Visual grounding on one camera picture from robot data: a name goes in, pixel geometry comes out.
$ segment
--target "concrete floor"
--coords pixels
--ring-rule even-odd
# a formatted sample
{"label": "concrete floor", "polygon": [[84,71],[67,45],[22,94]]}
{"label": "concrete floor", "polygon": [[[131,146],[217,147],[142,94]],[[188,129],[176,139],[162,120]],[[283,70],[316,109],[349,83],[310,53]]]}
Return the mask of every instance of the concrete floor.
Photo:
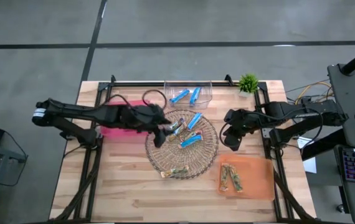
{"label": "concrete floor", "polygon": [[[0,44],[88,44],[100,2],[0,0]],[[108,0],[98,37],[99,43],[326,40],[355,40],[355,1]],[[29,154],[20,183],[1,187],[0,223],[47,219],[65,141],[56,129],[33,125],[31,116],[35,103],[48,97],[75,102],[87,53],[0,49],[0,128]],[[260,79],[283,80],[289,90],[327,79],[328,65],[354,56],[355,45],[96,49],[88,79],[114,74],[117,80],[217,80],[254,72]],[[314,87],[309,94],[325,90]],[[319,218],[350,222],[334,211],[338,189],[310,185]]]}

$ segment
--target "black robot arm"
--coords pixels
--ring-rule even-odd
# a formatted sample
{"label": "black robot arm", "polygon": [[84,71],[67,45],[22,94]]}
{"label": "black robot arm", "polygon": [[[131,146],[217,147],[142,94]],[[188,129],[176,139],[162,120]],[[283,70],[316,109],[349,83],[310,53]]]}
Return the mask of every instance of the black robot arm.
{"label": "black robot arm", "polygon": [[[347,116],[341,107],[333,100],[320,103],[312,103],[302,100],[302,104],[290,105],[286,102],[270,102],[260,107],[264,113],[247,111],[244,109],[229,110],[224,118],[230,127],[223,132],[220,130],[220,140],[233,151],[239,149],[242,137],[247,133],[253,134],[261,128],[272,128],[269,132],[271,147],[284,146],[293,136],[302,135],[305,132],[322,125],[340,126]],[[289,119],[303,118],[304,120],[286,129],[275,128]]]}
{"label": "black robot arm", "polygon": [[161,107],[154,104],[131,105],[106,105],[97,108],[89,106],[70,105],[48,99],[36,104],[32,122],[38,126],[53,126],[60,129],[60,135],[68,139],[76,137],[80,144],[95,147],[98,134],[94,129],[83,129],[66,118],[84,119],[94,121],[108,128],[132,129],[137,132],[146,131],[155,134],[154,144],[161,147],[166,136],[172,131],[160,129],[158,125],[170,124],[164,117]]}

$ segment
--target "wooden tabletop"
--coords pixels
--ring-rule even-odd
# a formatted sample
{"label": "wooden tabletop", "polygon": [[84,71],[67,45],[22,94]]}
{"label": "wooden tabletop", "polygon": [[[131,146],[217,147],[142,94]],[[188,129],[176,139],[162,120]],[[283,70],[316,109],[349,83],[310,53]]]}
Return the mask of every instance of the wooden tabletop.
{"label": "wooden tabletop", "polygon": [[[266,81],[270,101],[286,101],[282,81]],[[98,82],[83,82],[77,104],[93,106]],[[112,94],[121,94],[128,101],[140,100],[149,89],[160,87],[119,87]],[[223,118],[229,109],[254,110],[255,100],[239,96],[237,88],[213,87],[212,101],[205,110],[198,110],[219,132]],[[152,103],[163,104],[162,97],[150,93]],[[89,121],[74,120],[83,128]],[[201,176],[190,180],[162,179],[153,169],[144,149],[144,138],[105,139],[96,196],[93,206],[93,222],[273,222],[273,203],[224,197],[217,193],[218,161]],[[77,141],[67,144],[66,152],[78,146]],[[264,151],[259,131],[243,138],[240,149],[232,152],[219,143],[218,154],[240,154],[262,157]],[[59,215],[76,194],[84,158],[84,150],[69,154],[63,161],[59,182],[54,195],[50,218]],[[283,163],[288,187],[300,205],[313,217],[316,216],[308,181],[298,149],[284,148]],[[284,217],[285,208],[279,192]],[[83,211],[87,198],[83,199]]]}

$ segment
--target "round woven basket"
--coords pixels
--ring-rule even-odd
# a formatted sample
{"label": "round woven basket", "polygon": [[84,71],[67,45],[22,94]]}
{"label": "round woven basket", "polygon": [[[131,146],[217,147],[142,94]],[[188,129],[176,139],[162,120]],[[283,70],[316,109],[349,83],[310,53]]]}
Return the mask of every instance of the round woven basket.
{"label": "round woven basket", "polygon": [[[175,110],[165,114],[165,118],[172,123],[184,118],[188,124],[196,113],[189,110]],[[175,179],[190,179],[203,174],[214,162],[219,145],[215,128],[211,122],[202,117],[193,130],[202,131],[202,141],[180,149],[180,136],[187,136],[190,131],[185,129],[178,137],[172,141],[167,140],[160,147],[154,146],[154,134],[149,134],[146,138],[146,153],[150,163],[158,172],[170,169],[182,169],[189,166],[186,173],[175,175]]]}

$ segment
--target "orange tray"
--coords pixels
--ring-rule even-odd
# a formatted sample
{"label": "orange tray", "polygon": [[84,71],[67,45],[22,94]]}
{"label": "orange tray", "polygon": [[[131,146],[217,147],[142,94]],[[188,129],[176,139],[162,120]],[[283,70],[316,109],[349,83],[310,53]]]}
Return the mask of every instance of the orange tray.
{"label": "orange tray", "polygon": [[[242,192],[236,192],[230,174],[227,178],[227,190],[220,190],[222,163],[233,165],[240,176]],[[218,193],[225,196],[237,196],[250,199],[274,200],[275,188],[273,164],[270,159],[243,157],[224,154],[219,157]]]}

